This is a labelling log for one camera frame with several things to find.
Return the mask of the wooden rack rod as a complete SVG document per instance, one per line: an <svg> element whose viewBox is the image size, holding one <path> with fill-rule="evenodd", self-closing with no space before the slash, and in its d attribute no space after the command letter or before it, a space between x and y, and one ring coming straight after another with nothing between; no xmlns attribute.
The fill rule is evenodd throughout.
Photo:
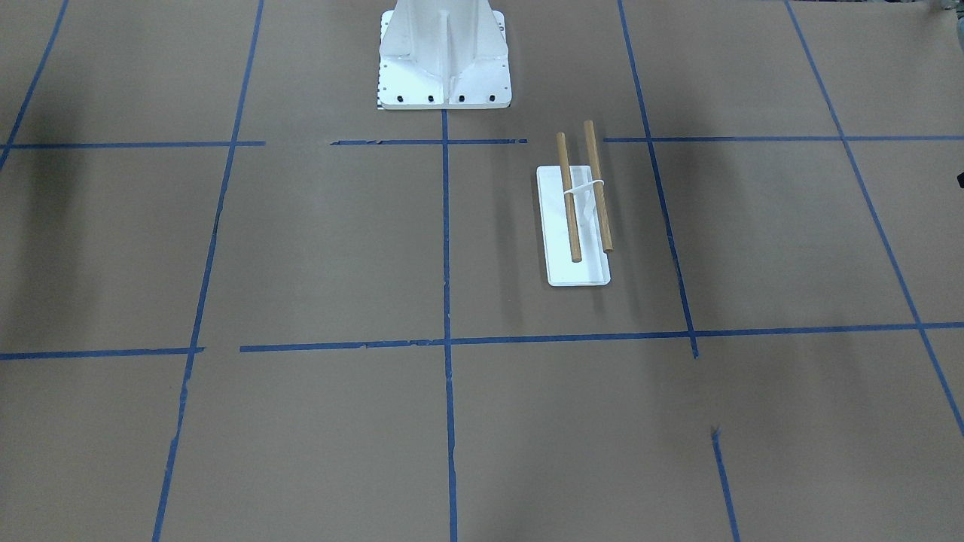
<svg viewBox="0 0 964 542"><path fill-rule="evenodd" d="M607 209L605 181L603 180L602 167L600 167L599 142L596 134L595 123L586 120L583 123L583 132L587 144L587 158L592 175L593 199L596 203L596 215L599 221L600 244L603 253L612 254L615 246L612 238L612 227L610 227L609 210Z"/></svg>
<svg viewBox="0 0 964 542"><path fill-rule="evenodd" d="M582 262L581 237L578 232L576 218L575 196L572 192L572 170L569 165L567 137L564 132L557 133L557 154L563 188L563 203L566 217L566 227L569 241L569 257L572 262Z"/></svg>

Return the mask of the white towel rack base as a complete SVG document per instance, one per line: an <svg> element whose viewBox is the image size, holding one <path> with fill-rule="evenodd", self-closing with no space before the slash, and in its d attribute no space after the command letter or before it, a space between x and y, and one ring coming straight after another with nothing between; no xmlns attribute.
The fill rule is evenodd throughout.
<svg viewBox="0 0 964 542"><path fill-rule="evenodd" d="M545 254L545 271L551 287L603 287L612 280L609 256L603 249L596 186L603 181L592 176L589 165L569 168L572 189L564 191L562 171L558 165L536 169L539 200L541 243ZM581 247L581 261L572 260L569 222L565 196L574 197L575 230Z"/></svg>

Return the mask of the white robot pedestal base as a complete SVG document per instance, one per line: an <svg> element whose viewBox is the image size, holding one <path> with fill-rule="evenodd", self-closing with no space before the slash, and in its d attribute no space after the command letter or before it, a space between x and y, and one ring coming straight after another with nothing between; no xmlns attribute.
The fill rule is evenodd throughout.
<svg viewBox="0 0 964 542"><path fill-rule="evenodd" d="M398 1L380 31L378 108L511 106L506 21L489 1Z"/></svg>

